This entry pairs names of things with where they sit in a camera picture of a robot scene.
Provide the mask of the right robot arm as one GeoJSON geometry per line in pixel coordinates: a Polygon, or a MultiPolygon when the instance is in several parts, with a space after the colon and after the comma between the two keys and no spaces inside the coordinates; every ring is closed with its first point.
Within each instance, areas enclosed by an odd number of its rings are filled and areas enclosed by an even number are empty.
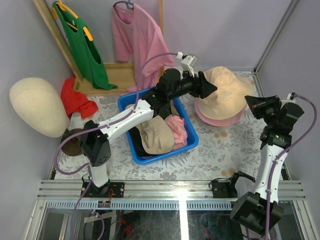
{"type": "Polygon", "coordinates": [[[304,114],[296,103],[297,98],[295,92],[285,100],[276,95],[247,95],[245,100],[253,116],[266,123],[260,135],[261,159],[257,177],[238,171],[228,178],[227,183],[217,178],[208,185],[215,197],[225,192],[238,197],[231,211],[231,220],[262,236],[266,236],[284,214],[279,206],[279,181],[288,151],[294,146],[290,133],[304,114]]]}

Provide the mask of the pink bucket hat strawberry logo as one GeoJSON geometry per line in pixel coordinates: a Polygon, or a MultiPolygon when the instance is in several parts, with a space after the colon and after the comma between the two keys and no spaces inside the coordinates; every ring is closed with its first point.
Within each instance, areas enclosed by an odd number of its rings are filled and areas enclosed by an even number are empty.
{"type": "Polygon", "coordinates": [[[231,126],[231,125],[235,124],[236,122],[238,122],[241,119],[242,115],[245,113],[246,108],[247,108],[247,105],[245,105],[240,112],[238,112],[236,115],[234,115],[230,118],[216,120],[216,119],[208,118],[203,113],[201,113],[201,111],[198,107],[198,104],[195,103],[195,112],[196,112],[197,116],[206,124],[209,124],[214,127],[227,127],[227,126],[231,126]]]}

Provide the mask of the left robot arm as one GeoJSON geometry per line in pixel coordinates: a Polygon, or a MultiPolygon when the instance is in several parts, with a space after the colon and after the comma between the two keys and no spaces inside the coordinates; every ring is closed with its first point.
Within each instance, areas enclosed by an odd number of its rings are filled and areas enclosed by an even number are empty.
{"type": "Polygon", "coordinates": [[[104,122],[86,122],[80,137],[80,148],[88,159],[93,193],[101,198],[109,193],[110,179],[106,163],[111,158],[110,144],[114,140],[137,124],[165,113],[172,99],[186,94],[204,99],[217,89],[206,80],[202,71],[191,75],[188,71],[179,72],[169,68],[156,86],[148,89],[134,106],[104,122]]]}

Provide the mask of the blue plastic bin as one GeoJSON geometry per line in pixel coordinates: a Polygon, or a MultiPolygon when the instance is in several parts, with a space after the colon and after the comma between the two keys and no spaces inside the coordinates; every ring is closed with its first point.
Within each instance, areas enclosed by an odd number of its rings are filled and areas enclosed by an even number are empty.
{"type": "MultiPolygon", "coordinates": [[[[120,96],[117,101],[117,105],[118,105],[119,110],[122,112],[125,110],[125,108],[128,105],[135,104],[136,95],[137,95],[136,92],[132,92],[132,93],[128,93],[128,94],[124,94],[124,95],[120,96]]],[[[143,158],[143,157],[140,157],[137,155],[133,140],[130,136],[130,133],[127,131],[126,136],[128,139],[130,150],[131,150],[131,155],[132,155],[133,161],[135,163],[137,163],[139,165],[151,164],[151,163],[154,163],[154,162],[157,162],[157,161],[160,161],[160,160],[170,158],[172,156],[187,152],[188,150],[193,149],[198,145],[199,137],[198,137],[196,130],[194,129],[194,127],[193,127],[193,125],[187,115],[187,112],[186,112],[180,98],[179,97],[174,98],[172,101],[173,101],[173,105],[176,108],[177,112],[184,119],[184,127],[187,132],[187,139],[186,139],[187,145],[184,147],[181,147],[179,149],[172,150],[171,152],[168,152],[168,153],[143,158]]]]}

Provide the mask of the beige bucket hat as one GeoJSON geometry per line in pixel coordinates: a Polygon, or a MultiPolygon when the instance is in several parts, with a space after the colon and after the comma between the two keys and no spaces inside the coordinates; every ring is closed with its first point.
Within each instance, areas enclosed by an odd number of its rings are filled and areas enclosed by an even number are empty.
{"type": "Polygon", "coordinates": [[[205,78],[217,87],[208,97],[196,98],[200,111],[214,120],[228,119],[239,113],[247,104],[245,96],[254,93],[252,84],[244,77],[235,75],[224,66],[217,66],[204,72],[205,78]]]}

